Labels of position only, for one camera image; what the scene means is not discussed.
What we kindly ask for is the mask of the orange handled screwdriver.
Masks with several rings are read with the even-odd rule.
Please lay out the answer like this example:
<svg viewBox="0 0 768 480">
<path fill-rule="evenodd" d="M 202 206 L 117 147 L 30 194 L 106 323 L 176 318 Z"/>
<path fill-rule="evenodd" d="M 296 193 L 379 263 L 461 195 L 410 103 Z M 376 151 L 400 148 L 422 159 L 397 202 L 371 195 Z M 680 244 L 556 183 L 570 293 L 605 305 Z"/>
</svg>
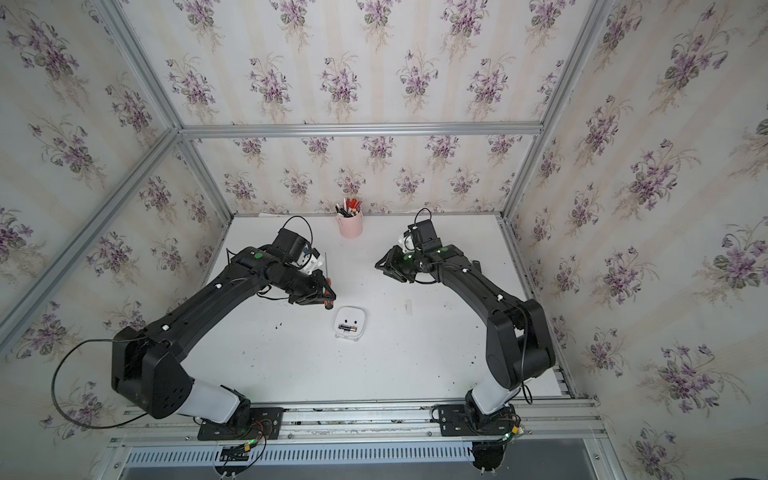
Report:
<svg viewBox="0 0 768 480">
<path fill-rule="evenodd" d="M 331 295 L 331 279 L 329 274 L 329 262 L 327 254 L 323 255 L 323 272 L 324 272 L 324 278 L 325 278 L 325 287 L 324 287 L 324 308 L 326 310 L 332 310 L 334 307 L 334 298 Z"/>
</svg>

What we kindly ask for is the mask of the white square alarm clock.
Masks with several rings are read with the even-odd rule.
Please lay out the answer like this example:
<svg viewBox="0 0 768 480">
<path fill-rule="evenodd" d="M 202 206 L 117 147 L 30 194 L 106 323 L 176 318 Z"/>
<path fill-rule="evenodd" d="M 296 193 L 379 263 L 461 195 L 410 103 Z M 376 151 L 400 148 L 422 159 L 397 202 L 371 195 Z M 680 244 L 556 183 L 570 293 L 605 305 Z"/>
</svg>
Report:
<svg viewBox="0 0 768 480">
<path fill-rule="evenodd" d="M 357 342 L 364 334 L 366 323 L 367 315 L 363 309 L 353 306 L 340 307 L 333 322 L 334 336 L 338 339 Z M 356 325 L 359 332 L 352 335 L 343 335 L 337 331 L 337 326 L 340 324 Z"/>
</svg>

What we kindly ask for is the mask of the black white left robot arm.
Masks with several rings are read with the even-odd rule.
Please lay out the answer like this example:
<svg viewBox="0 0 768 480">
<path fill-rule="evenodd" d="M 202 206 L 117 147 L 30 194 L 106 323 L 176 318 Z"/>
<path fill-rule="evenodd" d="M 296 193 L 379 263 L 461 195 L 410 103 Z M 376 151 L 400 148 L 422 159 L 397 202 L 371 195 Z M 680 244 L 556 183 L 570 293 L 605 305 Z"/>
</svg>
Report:
<svg viewBox="0 0 768 480">
<path fill-rule="evenodd" d="M 182 363 L 197 343 L 232 310 L 270 288 L 294 305 L 323 305 L 335 298 L 313 248 L 285 254 L 274 245 L 247 247 L 207 285 L 175 310 L 113 339 L 111 386 L 154 419 L 172 414 L 243 428 L 251 402 L 238 391 L 190 376 Z"/>
</svg>

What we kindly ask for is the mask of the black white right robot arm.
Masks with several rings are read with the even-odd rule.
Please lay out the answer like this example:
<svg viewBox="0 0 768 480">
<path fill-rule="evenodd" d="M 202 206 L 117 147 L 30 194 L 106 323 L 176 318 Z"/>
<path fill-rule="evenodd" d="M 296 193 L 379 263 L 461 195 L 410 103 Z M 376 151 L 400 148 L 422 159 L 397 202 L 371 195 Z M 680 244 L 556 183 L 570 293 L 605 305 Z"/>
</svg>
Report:
<svg viewBox="0 0 768 480">
<path fill-rule="evenodd" d="M 469 392 L 468 404 L 490 416 L 556 363 L 555 348 L 542 305 L 504 291 L 453 245 L 431 251 L 392 247 L 375 268 L 401 283 L 417 283 L 420 274 L 456 293 L 486 327 L 486 378 Z"/>
</svg>

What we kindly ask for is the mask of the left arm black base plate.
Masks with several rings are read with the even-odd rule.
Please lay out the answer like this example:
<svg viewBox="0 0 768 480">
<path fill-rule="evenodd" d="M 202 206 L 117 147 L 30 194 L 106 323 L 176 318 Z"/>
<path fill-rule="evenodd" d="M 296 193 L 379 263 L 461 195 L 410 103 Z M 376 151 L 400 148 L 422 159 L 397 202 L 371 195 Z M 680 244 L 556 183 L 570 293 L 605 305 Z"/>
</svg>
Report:
<svg viewBox="0 0 768 480">
<path fill-rule="evenodd" d="M 235 413 L 226 423 L 203 420 L 196 439 L 198 441 L 253 440 L 264 435 L 276 440 L 285 410 L 281 407 L 251 407 L 248 412 Z"/>
</svg>

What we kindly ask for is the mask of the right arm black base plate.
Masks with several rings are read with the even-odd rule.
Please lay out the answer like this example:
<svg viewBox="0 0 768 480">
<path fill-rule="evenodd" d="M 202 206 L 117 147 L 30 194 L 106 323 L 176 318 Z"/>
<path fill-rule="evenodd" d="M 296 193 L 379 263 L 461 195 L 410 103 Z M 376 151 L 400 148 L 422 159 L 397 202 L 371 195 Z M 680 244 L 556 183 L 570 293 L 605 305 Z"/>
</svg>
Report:
<svg viewBox="0 0 768 480">
<path fill-rule="evenodd" d="M 443 437 L 511 438 L 523 432 L 522 420 L 512 405 L 484 414 L 470 403 L 438 404 L 430 408 L 430 421 Z"/>
</svg>

